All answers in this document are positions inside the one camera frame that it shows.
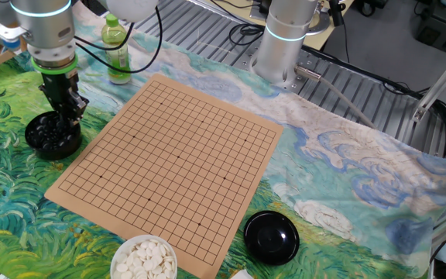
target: floor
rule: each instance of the floor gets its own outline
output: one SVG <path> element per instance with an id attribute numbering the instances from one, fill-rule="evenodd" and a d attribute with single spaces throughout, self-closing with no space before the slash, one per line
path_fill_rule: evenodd
<path id="1" fill-rule="evenodd" d="M 414 91 L 433 85 L 446 69 L 446 53 L 420 43 L 413 34 L 420 17 L 413 13 L 415 0 L 389 0 L 369 18 L 357 9 L 345 14 L 351 64 L 392 81 L 406 82 Z M 418 5 L 418 12 L 425 5 Z M 347 60 L 345 32 L 337 28 L 324 52 Z M 446 102 L 446 91 L 439 98 Z"/>

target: blue light ring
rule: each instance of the blue light ring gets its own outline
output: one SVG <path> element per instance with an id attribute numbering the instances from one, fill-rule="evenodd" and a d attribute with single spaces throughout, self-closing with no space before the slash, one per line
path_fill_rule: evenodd
<path id="1" fill-rule="evenodd" d="M 10 5 L 15 10 L 15 12 L 19 13 L 20 15 L 44 18 L 44 17 L 50 17 L 50 16 L 59 15 L 60 13 L 65 12 L 66 10 L 68 10 L 71 7 L 71 0 L 69 0 L 68 3 L 63 8 L 58 9 L 58 10 L 56 10 L 54 12 L 41 12 L 41 13 L 25 12 L 25 11 L 22 11 L 21 9 L 16 8 L 13 5 L 13 3 L 11 3 L 11 2 L 10 2 Z"/>
<path id="2" fill-rule="evenodd" d="M 274 36 L 275 38 L 279 39 L 279 40 L 284 40 L 286 42 L 297 42 L 298 40 L 304 40 L 306 38 L 307 34 L 304 34 L 301 38 L 296 38 L 296 39 L 287 39 L 287 38 L 283 38 L 281 36 L 276 35 L 275 33 L 273 33 L 268 25 L 266 25 L 266 30 L 268 30 L 269 34 L 271 34 L 272 36 Z"/>

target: gray robot arm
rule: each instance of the gray robot arm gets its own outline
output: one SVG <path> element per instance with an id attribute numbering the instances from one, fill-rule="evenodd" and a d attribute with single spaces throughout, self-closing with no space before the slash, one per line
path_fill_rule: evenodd
<path id="1" fill-rule="evenodd" d="M 154 12 L 158 0 L 100 0 L 110 12 L 129 22 Z M 53 109 L 77 124 L 88 100 L 78 94 L 75 28 L 71 0 L 9 0 L 0 2 L 0 18 L 12 16 L 19 26 L 0 22 L 0 43 L 18 50 L 20 37 L 28 45 L 33 66 L 43 75 L 40 89 Z"/>

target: bowl of white stones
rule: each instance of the bowl of white stones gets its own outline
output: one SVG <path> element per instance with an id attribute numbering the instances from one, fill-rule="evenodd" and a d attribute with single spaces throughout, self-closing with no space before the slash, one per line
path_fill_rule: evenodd
<path id="1" fill-rule="evenodd" d="M 175 279 L 177 256 L 157 236 L 136 236 L 125 241 L 111 261 L 111 279 Z"/>

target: bottle cap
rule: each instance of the bottle cap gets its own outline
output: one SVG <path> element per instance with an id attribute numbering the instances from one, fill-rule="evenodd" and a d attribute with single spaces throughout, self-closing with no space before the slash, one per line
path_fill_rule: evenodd
<path id="1" fill-rule="evenodd" d="M 108 14 L 106 16 L 106 24 L 108 24 L 109 27 L 116 27 L 118 26 L 118 19 L 113 14 Z"/>

